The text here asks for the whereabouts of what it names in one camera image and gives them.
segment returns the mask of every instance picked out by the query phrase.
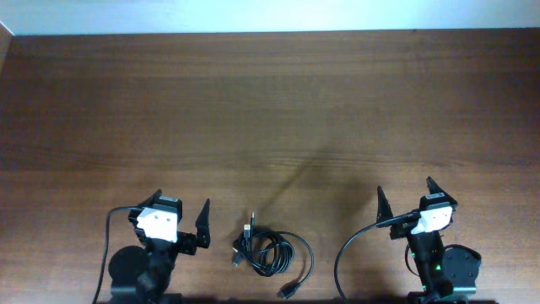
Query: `cable connector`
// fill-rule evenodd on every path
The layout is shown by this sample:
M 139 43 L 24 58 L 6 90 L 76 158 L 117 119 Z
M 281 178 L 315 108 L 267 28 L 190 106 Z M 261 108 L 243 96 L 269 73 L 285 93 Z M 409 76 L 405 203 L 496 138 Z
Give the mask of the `cable connector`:
M 245 224 L 244 225 L 244 238 L 246 239 L 246 241 L 249 241 L 250 236 L 251 236 L 251 225 Z
M 242 258 L 244 258 L 242 252 L 236 251 L 235 259 L 233 260 L 233 266 L 238 267 L 238 265 L 240 265 L 240 262 L 242 262 Z
M 294 296 L 294 293 L 300 288 L 300 284 L 291 283 L 284 286 L 278 293 L 278 296 L 282 299 L 289 299 Z
M 251 228 L 255 227 L 255 212 L 251 212 L 251 220 L 250 220 Z

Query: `white wall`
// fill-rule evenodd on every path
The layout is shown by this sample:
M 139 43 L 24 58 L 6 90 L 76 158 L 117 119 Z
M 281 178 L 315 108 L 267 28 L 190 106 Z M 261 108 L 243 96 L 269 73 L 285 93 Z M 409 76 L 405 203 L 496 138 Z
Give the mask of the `white wall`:
M 540 0 L 0 0 L 15 35 L 540 26 Z

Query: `wood grain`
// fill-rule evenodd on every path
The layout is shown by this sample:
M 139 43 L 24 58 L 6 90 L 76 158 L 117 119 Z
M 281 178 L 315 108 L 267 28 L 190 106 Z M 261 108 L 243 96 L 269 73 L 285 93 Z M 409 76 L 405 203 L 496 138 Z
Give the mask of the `wood grain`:
M 295 298 L 337 297 L 334 258 L 375 221 L 376 186 L 401 214 L 427 176 L 460 203 L 444 242 L 483 254 L 476 298 L 536 302 L 539 49 L 539 30 L 16 37 L 0 79 L 0 302 L 89 302 L 106 211 L 157 188 L 183 200 L 183 231 L 212 200 L 212 245 L 178 257 L 170 292 L 273 300 L 307 252 L 295 243 L 271 279 L 233 269 L 255 211 L 314 249 Z M 137 243 L 125 215 L 111 229 L 111 252 Z M 346 293 L 420 290 L 405 244 L 386 230 L 354 243 Z

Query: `white bracket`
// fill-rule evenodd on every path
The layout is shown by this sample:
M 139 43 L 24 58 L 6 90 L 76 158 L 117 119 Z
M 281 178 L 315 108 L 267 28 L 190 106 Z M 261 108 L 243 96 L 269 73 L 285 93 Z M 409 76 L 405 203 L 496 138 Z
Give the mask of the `white bracket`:
M 452 207 L 450 206 L 420 211 L 420 220 L 418 220 L 416 227 L 411 230 L 411 233 L 418 234 L 441 230 L 450 224 L 451 218 Z
M 137 217 L 137 228 L 144 230 L 144 235 L 168 242 L 176 242 L 178 214 L 164 210 L 144 208 Z

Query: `black cable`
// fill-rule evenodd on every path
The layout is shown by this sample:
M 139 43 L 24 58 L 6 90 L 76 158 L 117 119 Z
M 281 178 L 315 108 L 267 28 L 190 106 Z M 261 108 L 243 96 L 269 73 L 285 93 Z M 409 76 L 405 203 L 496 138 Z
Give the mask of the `black cable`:
M 98 287 L 95 290 L 94 300 L 92 301 L 92 304 L 95 304 L 98 301 L 98 296 L 100 295 L 100 290 L 101 290 L 101 283 L 103 281 L 103 273 L 105 272 L 105 262 L 107 259 L 107 252 L 109 251 L 109 223 L 111 222 L 111 215 L 114 214 L 116 211 L 122 211 L 122 210 L 140 210 L 140 208 L 117 207 L 117 208 L 111 209 L 107 213 L 107 220 L 105 222 L 105 250 L 103 251 L 103 260 L 101 261 L 100 279 L 98 280 Z
M 292 232 L 272 231 L 269 229 L 253 229 L 253 227 L 251 227 L 251 231 L 254 232 L 252 234 L 250 232 L 240 234 L 238 239 L 233 242 L 233 248 L 237 251 L 233 264 L 237 266 L 241 259 L 245 258 L 253 269 L 255 269 L 255 271 L 261 276 L 271 277 L 274 274 L 282 274 L 289 269 L 289 266 L 293 262 L 293 245 L 287 239 L 285 239 L 283 235 L 296 238 L 305 245 L 310 253 L 311 266 L 310 270 L 307 272 L 307 275 L 302 280 L 293 281 L 287 284 L 279 293 L 279 296 L 282 298 L 290 298 L 305 283 L 313 272 L 313 268 L 315 266 L 315 255 L 313 254 L 310 245 L 308 245 L 303 238 L 295 235 Z M 269 244 L 267 244 L 261 250 L 253 249 L 255 239 L 260 239 L 262 241 L 265 238 L 270 241 Z M 271 251 L 273 251 L 273 259 L 272 262 L 269 262 L 268 254 Z
M 408 250 L 410 249 L 410 246 L 407 244 L 407 246 L 405 247 L 405 265 L 407 265 L 407 269 L 408 271 L 411 272 L 411 274 L 414 274 L 416 276 L 419 277 L 419 274 L 415 273 L 412 269 L 411 269 L 411 266 L 408 264 Z
M 360 231 L 356 232 L 353 234 L 353 236 L 351 236 L 346 242 L 345 244 L 343 245 L 343 247 L 341 247 L 341 250 L 339 251 L 339 253 L 337 254 L 337 257 L 336 257 L 336 263 L 334 264 L 334 280 L 336 281 L 336 287 L 337 287 L 337 291 L 339 291 L 339 295 L 342 297 L 342 299 L 345 301 L 345 302 L 348 302 L 347 301 L 347 297 L 345 296 L 345 294 L 343 293 L 343 290 L 341 289 L 341 285 L 339 284 L 339 279 L 338 279 L 338 264 L 339 264 L 339 259 L 342 257 L 342 255 L 345 253 L 345 249 L 347 249 L 348 245 L 354 241 L 354 239 L 356 239 L 357 237 L 363 235 L 365 232 L 367 231 L 370 231 L 371 229 L 373 228 L 376 228 L 376 227 L 382 227 L 384 225 L 386 225 L 387 223 L 390 223 L 392 222 L 393 220 L 395 220 L 396 218 L 392 218 L 392 219 L 389 219 L 389 220 L 383 220 L 382 222 L 380 223 L 374 223 L 374 224 L 371 224 L 363 229 L 361 229 Z

